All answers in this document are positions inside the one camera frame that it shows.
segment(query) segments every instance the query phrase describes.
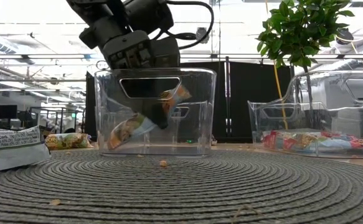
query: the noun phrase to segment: clear plastic bin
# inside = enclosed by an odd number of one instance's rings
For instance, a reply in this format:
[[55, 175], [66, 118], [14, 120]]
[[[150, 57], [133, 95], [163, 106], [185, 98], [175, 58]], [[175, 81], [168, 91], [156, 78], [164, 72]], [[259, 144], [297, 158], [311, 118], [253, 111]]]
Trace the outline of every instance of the clear plastic bin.
[[248, 105], [256, 147], [305, 156], [363, 158], [363, 71], [299, 75], [282, 99]]
[[99, 150], [107, 156], [207, 155], [215, 77], [196, 68], [96, 72]]

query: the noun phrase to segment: green leaves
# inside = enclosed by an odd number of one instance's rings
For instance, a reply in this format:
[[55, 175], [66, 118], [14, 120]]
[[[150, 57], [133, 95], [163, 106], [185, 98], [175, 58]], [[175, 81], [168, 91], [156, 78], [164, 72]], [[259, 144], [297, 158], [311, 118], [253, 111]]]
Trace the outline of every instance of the green leaves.
[[286, 17], [289, 15], [288, 5], [284, 1], [281, 2], [281, 4], [280, 4], [280, 12], [283, 17]]
[[263, 22], [265, 29], [257, 38], [257, 51], [262, 56], [284, 65], [283, 57], [294, 66], [308, 67], [317, 63], [309, 58], [320, 47], [329, 47], [338, 29], [348, 24], [337, 23], [340, 16], [354, 16], [351, 11], [341, 11], [349, 0], [282, 0], [271, 17]]
[[337, 14], [341, 15], [341, 16], [348, 16], [348, 17], [354, 17], [355, 15], [351, 12], [351, 11], [340, 11]]

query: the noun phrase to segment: woven placemat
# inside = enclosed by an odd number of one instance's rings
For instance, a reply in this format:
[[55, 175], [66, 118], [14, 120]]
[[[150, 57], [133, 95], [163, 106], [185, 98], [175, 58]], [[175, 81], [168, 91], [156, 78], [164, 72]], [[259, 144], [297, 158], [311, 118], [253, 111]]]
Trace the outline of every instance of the woven placemat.
[[363, 223], [363, 167], [246, 151], [203, 159], [53, 152], [0, 172], [7, 222]]

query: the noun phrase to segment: snack bag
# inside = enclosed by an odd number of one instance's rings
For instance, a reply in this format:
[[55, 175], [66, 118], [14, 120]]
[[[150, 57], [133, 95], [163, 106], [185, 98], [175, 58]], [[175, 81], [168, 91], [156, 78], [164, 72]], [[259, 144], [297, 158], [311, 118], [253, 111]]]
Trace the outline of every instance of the snack bag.
[[82, 133], [50, 134], [45, 139], [45, 145], [50, 150], [93, 147], [88, 135]]
[[[184, 100], [190, 98], [188, 90], [184, 86], [179, 85], [178, 88], [164, 91], [160, 98], [166, 99], [161, 104], [167, 119], [170, 118], [176, 106]], [[107, 146], [109, 150], [114, 150], [122, 144], [130, 141], [130, 139], [140, 136], [144, 133], [152, 131], [156, 127], [150, 119], [136, 113], [132, 118], [117, 125], [111, 132]]]

